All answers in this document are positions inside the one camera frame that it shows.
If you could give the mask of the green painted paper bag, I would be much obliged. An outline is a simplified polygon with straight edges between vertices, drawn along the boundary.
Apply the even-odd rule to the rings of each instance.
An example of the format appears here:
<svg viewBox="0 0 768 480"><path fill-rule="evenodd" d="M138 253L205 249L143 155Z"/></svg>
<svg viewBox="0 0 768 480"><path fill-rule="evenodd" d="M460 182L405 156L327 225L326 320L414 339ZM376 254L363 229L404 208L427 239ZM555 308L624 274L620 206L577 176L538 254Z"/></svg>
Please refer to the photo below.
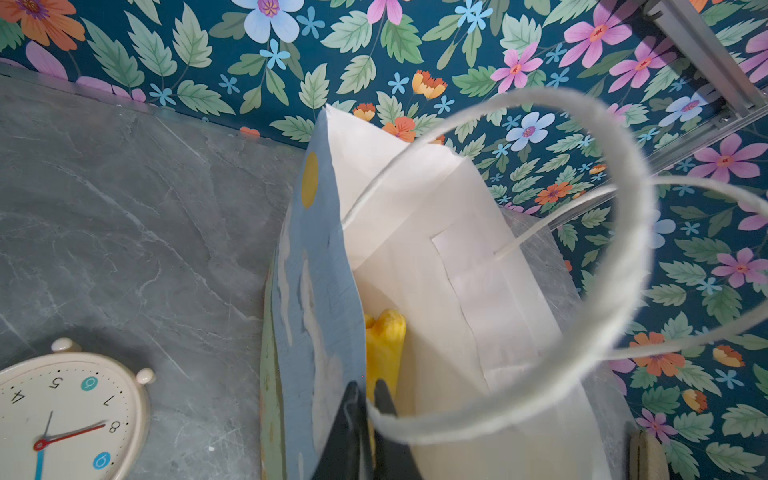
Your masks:
<svg viewBox="0 0 768 480"><path fill-rule="evenodd" d="M533 249L548 219L504 212L466 155L439 138L525 104L566 111L601 148L615 236L566 312ZM374 429L410 447L423 479L628 479L632 424L607 365L648 284L654 177L608 106L572 89L499 94L413 142L332 106L315 121L274 254L261 360L261 475L311 479L346 386ZM397 417L366 393L365 315L407 332Z"/></svg>

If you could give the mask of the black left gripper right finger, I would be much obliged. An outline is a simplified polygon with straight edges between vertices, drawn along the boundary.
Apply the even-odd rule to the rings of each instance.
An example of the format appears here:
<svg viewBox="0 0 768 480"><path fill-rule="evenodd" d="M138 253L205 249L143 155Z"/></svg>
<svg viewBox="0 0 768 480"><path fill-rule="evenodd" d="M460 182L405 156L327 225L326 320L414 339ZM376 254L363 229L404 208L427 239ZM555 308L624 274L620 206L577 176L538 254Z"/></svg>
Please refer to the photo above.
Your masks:
<svg viewBox="0 0 768 480"><path fill-rule="evenodd" d="M378 380L374 389L374 404L384 414L397 417L393 398L384 380ZM375 480L422 480L411 449L406 444L397 443L383 437L374 429Z"/></svg>

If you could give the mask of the striped yellow bread roll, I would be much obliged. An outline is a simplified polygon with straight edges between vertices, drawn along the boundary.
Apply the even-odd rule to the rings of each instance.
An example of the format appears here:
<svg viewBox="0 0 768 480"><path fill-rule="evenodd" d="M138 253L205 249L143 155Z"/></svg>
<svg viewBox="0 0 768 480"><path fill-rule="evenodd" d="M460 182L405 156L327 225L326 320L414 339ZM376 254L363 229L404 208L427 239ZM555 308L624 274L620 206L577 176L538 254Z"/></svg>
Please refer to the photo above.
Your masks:
<svg viewBox="0 0 768 480"><path fill-rule="evenodd" d="M406 319L398 311L384 310L377 319L365 315L366 327L366 393L375 401L375 387L383 380L395 396L402 352L407 332Z"/></svg>

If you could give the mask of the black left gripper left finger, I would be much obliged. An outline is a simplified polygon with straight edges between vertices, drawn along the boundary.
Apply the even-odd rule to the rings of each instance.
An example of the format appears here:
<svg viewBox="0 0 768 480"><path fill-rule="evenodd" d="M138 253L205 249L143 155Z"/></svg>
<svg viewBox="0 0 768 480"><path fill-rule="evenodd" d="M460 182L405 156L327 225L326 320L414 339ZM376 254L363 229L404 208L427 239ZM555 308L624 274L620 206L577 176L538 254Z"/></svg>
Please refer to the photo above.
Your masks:
<svg viewBox="0 0 768 480"><path fill-rule="evenodd" d="M366 395L356 382L344 391L312 480L372 480L374 462Z"/></svg>

